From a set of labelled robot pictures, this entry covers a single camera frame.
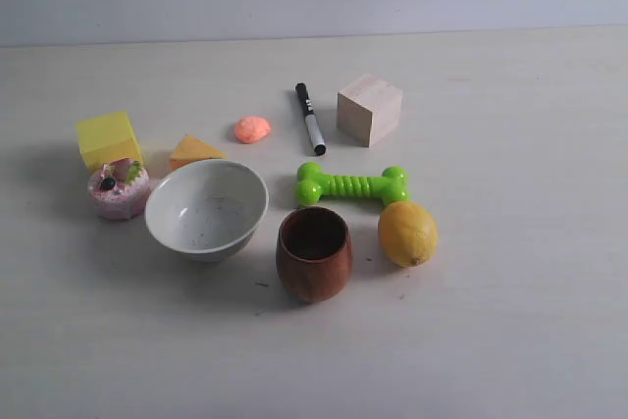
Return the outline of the white ceramic bowl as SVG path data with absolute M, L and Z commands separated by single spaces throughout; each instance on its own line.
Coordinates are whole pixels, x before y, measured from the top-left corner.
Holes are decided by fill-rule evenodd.
M 209 159 L 160 181 L 147 199 L 144 218 L 164 247 L 192 260 L 218 262 L 249 243 L 268 205 L 268 188 L 254 170 Z

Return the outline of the small orange blob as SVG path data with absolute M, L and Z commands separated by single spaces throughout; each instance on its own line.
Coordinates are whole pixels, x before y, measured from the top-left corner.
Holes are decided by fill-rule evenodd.
M 244 144 L 252 144 L 265 138 L 272 130 L 270 122 L 262 117 L 248 116 L 234 127 L 235 137 Z

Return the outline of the green bone chew toy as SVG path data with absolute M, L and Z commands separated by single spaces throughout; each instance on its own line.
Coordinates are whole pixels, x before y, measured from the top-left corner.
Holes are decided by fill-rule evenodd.
M 323 196 L 374 198 L 385 206 L 410 198 L 408 176 L 399 166 L 387 167 L 380 176 L 359 177 L 325 174 L 316 162 L 306 162 L 297 170 L 295 197 L 302 206 L 316 204 Z

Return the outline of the yellow lemon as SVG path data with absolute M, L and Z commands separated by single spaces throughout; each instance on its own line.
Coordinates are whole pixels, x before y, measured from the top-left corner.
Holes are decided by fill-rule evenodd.
M 388 205 L 378 222 L 379 243 L 394 264 L 417 267 L 436 253 L 440 235 L 433 216 L 412 201 Z

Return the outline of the light wooden cube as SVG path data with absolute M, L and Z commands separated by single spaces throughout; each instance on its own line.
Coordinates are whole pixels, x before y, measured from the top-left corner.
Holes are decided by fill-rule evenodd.
M 401 89 L 365 75 L 338 92 L 337 128 L 370 147 L 397 128 L 402 100 Z

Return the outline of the black white marker pen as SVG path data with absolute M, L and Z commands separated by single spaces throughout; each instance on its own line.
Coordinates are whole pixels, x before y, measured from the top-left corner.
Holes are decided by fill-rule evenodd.
M 314 152 L 317 156 L 322 156 L 326 153 L 327 146 L 314 113 L 306 85 L 303 82 L 299 82 L 295 86 L 295 92 L 303 112 L 304 123 Z

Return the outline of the orange cheese wedge toy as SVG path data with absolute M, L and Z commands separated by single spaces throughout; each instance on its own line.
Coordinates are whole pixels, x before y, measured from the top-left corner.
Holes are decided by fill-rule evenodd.
M 174 171 L 197 161 L 227 158 L 226 153 L 205 143 L 194 135 L 187 134 L 171 153 L 169 167 L 171 171 Z

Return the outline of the brown wooden cup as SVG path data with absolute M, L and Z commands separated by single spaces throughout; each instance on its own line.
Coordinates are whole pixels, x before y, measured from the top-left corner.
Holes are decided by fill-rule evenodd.
M 276 268 L 284 288 L 305 303 L 332 298 L 352 274 L 348 226 L 336 212 L 319 206 L 291 212 L 279 227 Z

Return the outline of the yellow foam cube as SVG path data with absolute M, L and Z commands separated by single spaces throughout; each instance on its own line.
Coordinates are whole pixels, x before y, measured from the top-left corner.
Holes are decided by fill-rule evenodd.
M 125 111 L 101 115 L 75 123 L 79 153 L 93 173 L 104 164 L 130 158 L 143 163 L 143 156 Z

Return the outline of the pink toy cake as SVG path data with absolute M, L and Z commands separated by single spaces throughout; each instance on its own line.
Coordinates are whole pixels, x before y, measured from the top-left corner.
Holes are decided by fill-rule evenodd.
M 129 220 L 144 211 L 151 192 L 143 165 L 131 158 L 104 164 L 87 183 L 96 213 L 111 221 Z

